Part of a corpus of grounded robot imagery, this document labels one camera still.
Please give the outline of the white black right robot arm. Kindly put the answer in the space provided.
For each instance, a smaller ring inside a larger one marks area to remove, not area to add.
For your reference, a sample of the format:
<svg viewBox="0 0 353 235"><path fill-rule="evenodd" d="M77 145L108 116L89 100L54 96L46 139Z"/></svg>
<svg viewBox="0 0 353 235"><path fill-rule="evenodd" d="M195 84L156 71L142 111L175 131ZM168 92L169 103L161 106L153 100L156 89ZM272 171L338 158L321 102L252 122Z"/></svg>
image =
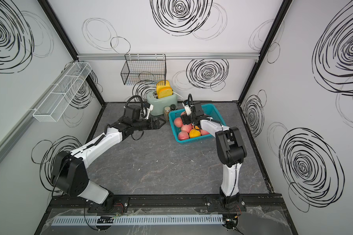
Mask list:
<svg viewBox="0 0 353 235"><path fill-rule="evenodd" d="M203 111L185 108L181 115L184 124L192 124L207 131L215 138L218 158L223 165L223 181L220 186L220 203L228 210L240 202L239 173L247 151L237 127L228 127Z"/></svg>

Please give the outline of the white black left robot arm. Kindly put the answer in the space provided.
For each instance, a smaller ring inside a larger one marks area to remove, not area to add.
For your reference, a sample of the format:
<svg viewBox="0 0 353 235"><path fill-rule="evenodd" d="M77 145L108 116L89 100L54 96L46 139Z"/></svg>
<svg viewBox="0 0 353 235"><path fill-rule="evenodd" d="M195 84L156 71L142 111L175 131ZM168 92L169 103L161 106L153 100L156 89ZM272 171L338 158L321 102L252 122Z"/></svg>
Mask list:
<svg viewBox="0 0 353 235"><path fill-rule="evenodd" d="M104 207L113 204L112 192L92 182L87 174L89 166L107 150L119 144L135 131L158 130L166 120L160 117L130 120L120 118L108 124L98 137L87 144L71 150L61 151L55 156L52 170L52 184L72 197L81 197Z"/></svg>

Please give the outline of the yellow peach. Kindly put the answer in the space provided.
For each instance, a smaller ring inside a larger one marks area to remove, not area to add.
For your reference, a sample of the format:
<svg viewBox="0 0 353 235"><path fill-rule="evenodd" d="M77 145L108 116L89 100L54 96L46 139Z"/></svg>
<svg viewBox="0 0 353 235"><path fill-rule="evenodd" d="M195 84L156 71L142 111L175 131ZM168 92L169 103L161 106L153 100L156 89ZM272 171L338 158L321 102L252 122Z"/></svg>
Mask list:
<svg viewBox="0 0 353 235"><path fill-rule="evenodd" d="M189 132L189 138L190 139L200 137L201 135L202 135L201 132L199 130L196 130L196 129L191 129L190 132Z"/></svg>

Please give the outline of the pink peach front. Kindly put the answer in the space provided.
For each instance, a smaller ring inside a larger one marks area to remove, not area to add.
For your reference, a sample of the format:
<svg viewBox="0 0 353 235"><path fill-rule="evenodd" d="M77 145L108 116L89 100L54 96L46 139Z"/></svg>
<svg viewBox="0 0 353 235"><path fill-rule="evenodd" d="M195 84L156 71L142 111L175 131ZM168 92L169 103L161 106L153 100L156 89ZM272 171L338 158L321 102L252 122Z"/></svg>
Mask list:
<svg viewBox="0 0 353 235"><path fill-rule="evenodd" d="M190 131L193 129L192 124L187 124L187 125L183 125L181 127L181 131L185 131L187 133L190 133Z"/></svg>

